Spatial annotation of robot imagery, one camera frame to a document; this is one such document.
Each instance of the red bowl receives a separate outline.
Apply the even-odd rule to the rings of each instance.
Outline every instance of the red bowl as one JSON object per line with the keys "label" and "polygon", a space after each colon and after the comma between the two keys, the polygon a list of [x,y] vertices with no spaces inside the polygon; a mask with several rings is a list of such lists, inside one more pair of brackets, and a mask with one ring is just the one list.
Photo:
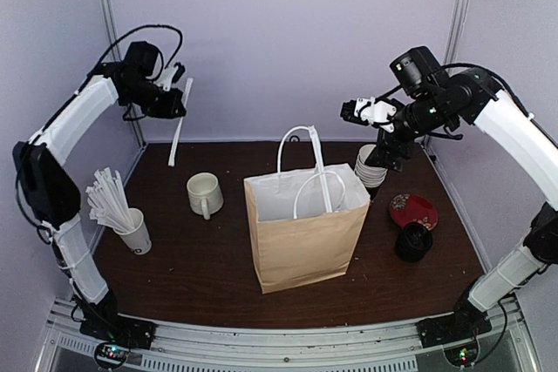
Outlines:
{"label": "red bowl", "polygon": [[422,196],[401,193],[390,202],[390,216],[403,228],[410,222],[418,222],[430,231],[438,224],[438,211],[434,205]]}

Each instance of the white mug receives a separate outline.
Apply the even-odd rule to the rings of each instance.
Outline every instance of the white mug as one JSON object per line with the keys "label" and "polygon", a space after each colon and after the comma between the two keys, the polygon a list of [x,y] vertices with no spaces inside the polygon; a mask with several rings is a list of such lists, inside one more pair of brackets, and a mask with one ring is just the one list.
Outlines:
{"label": "white mug", "polygon": [[223,195],[219,188],[219,180],[212,173],[198,173],[186,183],[188,198],[192,211],[203,215],[206,220],[223,206]]}

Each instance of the robotic arm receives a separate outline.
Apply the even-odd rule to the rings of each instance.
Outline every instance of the robotic arm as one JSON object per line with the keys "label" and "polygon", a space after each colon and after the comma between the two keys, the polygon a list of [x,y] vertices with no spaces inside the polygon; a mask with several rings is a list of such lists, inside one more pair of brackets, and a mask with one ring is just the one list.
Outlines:
{"label": "robotic arm", "polygon": [[116,298],[95,266],[82,233],[79,189],[63,166],[89,127],[116,103],[128,109],[136,104],[153,118],[185,116],[183,93],[172,87],[185,67],[180,63],[161,67],[158,78],[148,78],[159,54],[152,44],[134,42],[122,61],[98,63],[62,108],[29,141],[17,143],[13,150],[18,204],[20,185],[39,223],[21,205],[20,209],[42,240],[52,246],[58,266],[76,294],[84,315],[80,331],[124,347],[149,348],[154,324],[118,315]]}
{"label": "robotic arm", "polygon": [[[470,67],[453,76],[446,68]],[[455,342],[489,331],[486,311],[548,265],[558,263],[558,147],[536,124],[534,116],[495,73],[472,64],[441,66],[426,47],[409,50],[390,64],[405,93],[403,105],[389,96],[344,103],[341,117],[379,129],[369,166],[401,170],[412,155],[414,139],[426,134],[461,139],[451,132],[463,119],[499,143],[531,176],[546,202],[531,231],[497,267],[469,287],[447,317],[418,324],[423,347]],[[432,133],[443,126],[446,134]]]}

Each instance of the wooden tabletop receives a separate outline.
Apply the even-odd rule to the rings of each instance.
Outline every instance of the wooden tabletop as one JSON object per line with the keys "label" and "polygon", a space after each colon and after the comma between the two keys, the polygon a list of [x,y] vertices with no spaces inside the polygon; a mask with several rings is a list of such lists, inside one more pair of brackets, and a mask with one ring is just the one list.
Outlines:
{"label": "wooden tabletop", "polygon": [[[361,143],[323,143],[326,165],[354,165]],[[347,274],[262,295],[252,263],[243,179],[276,169],[277,143],[150,145],[126,192],[145,214],[153,248],[132,254],[111,230],[95,261],[122,314],[239,328],[313,328],[396,321],[452,310],[480,274],[478,258],[444,187],[417,147],[402,173],[390,172],[371,204]],[[284,170],[312,167],[311,145],[288,143]],[[198,172],[220,180],[224,207],[210,221],[193,214],[185,184]],[[438,209],[432,250],[419,263],[393,251],[399,228],[387,208],[399,193],[416,193]]]}

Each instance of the paper bag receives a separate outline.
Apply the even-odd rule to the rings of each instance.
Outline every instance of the paper bag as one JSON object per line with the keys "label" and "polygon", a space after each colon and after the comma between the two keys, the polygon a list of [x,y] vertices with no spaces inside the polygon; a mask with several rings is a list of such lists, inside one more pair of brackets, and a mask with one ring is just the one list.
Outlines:
{"label": "paper bag", "polygon": [[[284,140],[310,132],[315,169],[281,172]],[[255,271],[264,294],[346,273],[370,195],[349,165],[324,166],[314,127],[289,131],[278,171],[244,180]]]}

